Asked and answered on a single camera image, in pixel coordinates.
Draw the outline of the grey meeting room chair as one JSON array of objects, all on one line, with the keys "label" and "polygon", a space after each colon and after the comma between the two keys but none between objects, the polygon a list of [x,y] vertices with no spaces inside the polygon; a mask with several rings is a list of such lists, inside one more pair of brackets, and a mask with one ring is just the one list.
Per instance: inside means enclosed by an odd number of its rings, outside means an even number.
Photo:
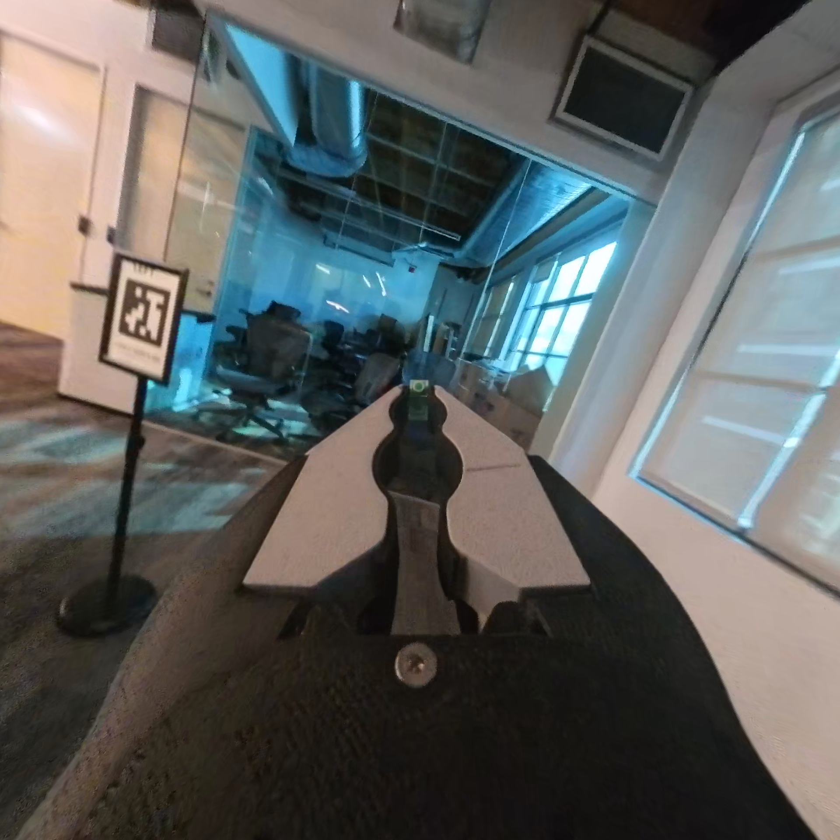
[{"label": "grey meeting room chair", "polygon": [[388,353],[372,353],[362,364],[353,384],[353,412],[360,413],[400,381],[402,359]]},{"label": "grey meeting room chair", "polygon": [[227,412],[244,426],[257,425],[287,443],[283,422],[270,419],[270,401],[299,394],[307,375],[312,335],[300,310],[273,301],[259,313],[246,310],[246,325],[230,355],[216,362],[214,374],[238,409]]}]

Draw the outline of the round silver room duct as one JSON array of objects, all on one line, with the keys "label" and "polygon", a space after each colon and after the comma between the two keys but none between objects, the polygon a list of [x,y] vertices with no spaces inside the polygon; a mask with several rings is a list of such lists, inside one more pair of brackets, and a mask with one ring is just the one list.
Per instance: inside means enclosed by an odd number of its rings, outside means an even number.
[{"label": "round silver room duct", "polygon": [[332,179],[359,172],[368,156],[364,87],[236,24],[223,32],[284,164]]}]

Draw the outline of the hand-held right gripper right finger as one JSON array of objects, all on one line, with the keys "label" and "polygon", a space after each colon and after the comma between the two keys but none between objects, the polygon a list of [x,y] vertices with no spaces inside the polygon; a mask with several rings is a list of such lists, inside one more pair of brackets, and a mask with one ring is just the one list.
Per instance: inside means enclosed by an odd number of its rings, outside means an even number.
[{"label": "hand-held right gripper right finger", "polygon": [[591,578],[525,451],[440,386],[429,396],[437,576],[458,634],[502,604],[588,593]]}]

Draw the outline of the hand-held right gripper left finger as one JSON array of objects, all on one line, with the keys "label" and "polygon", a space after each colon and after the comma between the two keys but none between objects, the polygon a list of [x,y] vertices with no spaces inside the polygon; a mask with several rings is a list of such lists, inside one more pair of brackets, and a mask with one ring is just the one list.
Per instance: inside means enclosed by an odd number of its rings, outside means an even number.
[{"label": "hand-held right gripper left finger", "polygon": [[375,467],[397,436],[393,387],[302,461],[243,579],[246,590],[341,606],[368,634],[395,616],[398,548],[392,504]]}]

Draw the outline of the white door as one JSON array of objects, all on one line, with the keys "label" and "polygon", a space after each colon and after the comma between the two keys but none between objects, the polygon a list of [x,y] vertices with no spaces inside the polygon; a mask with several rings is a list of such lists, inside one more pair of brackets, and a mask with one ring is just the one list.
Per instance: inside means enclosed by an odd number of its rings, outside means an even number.
[{"label": "white door", "polygon": [[102,71],[2,33],[2,321],[63,340],[80,278]]}]

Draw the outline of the brown cardboard box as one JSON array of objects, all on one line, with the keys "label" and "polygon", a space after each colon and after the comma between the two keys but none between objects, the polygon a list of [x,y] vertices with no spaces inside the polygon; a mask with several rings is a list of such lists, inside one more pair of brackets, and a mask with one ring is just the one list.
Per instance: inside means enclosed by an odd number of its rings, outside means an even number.
[{"label": "brown cardboard box", "polygon": [[546,365],[513,373],[461,360],[452,393],[489,425],[529,451],[555,383]]}]

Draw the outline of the large grid window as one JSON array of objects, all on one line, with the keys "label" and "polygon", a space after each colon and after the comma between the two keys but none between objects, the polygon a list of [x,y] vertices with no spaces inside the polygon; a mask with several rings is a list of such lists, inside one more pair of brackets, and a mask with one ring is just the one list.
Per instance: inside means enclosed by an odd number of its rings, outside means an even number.
[{"label": "large grid window", "polygon": [[645,483],[838,592],[838,96],[798,117],[641,448]]}]

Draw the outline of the wall air vent grille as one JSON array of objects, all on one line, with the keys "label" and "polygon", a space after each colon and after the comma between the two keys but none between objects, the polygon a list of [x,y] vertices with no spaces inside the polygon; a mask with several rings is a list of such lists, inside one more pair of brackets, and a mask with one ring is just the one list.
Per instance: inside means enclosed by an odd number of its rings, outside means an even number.
[{"label": "wall air vent grille", "polygon": [[549,119],[659,163],[696,90],[669,70],[586,35]]}]

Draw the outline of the marker sign on black stand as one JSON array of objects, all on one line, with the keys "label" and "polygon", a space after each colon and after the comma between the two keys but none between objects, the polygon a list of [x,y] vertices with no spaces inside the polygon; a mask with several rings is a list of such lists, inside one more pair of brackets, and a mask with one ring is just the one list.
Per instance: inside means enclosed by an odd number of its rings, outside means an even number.
[{"label": "marker sign on black stand", "polygon": [[123,562],[149,386],[170,382],[188,277],[187,269],[121,252],[112,259],[98,361],[134,375],[136,383],[108,572],[58,606],[57,626],[72,637],[102,637],[140,625],[158,601],[154,585],[125,573]]}]

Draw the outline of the short silver ceiling duct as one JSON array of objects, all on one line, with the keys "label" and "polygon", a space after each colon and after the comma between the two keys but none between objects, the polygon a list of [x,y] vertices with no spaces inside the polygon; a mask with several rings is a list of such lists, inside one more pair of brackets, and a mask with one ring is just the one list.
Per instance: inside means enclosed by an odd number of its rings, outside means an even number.
[{"label": "short silver ceiling duct", "polygon": [[491,1],[400,1],[394,28],[460,64],[472,63]]}]

